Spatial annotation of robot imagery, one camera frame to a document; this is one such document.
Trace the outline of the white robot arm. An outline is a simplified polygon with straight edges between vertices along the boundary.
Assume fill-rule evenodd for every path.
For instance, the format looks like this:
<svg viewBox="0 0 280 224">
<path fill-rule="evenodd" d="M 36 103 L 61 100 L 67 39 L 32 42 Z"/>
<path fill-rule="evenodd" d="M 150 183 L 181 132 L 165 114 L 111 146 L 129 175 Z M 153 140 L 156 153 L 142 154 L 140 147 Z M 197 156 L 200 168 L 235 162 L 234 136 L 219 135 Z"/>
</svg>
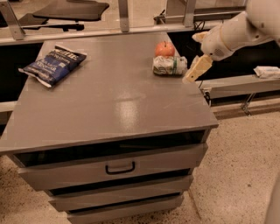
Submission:
<svg viewBox="0 0 280 224">
<path fill-rule="evenodd" d="M 202 56 L 196 56 L 183 78 L 184 83 L 196 81 L 214 61 L 232 56 L 246 46 L 257 46 L 280 40 L 280 0 L 248 0 L 246 10 L 210 31 L 196 33 Z"/>
</svg>

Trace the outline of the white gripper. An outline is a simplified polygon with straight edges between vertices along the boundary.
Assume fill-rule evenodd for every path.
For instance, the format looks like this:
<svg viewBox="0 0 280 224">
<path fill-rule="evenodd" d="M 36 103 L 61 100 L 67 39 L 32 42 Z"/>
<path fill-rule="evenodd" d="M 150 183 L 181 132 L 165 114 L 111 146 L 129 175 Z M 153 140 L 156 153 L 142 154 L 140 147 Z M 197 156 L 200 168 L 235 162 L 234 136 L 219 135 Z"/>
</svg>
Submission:
<svg viewBox="0 0 280 224">
<path fill-rule="evenodd" d="M 229 50 L 221 37 L 221 26 L 215 26 L 210 31 L 197 32 L 192 39 L 201 43 L 202 56 L 196 56 L 183 78 L 184 83 L 195 82 L 202 74 L 209 70 L 214 61 L 221 61 L 230 57 L 234 52 Z"/>
</svg>

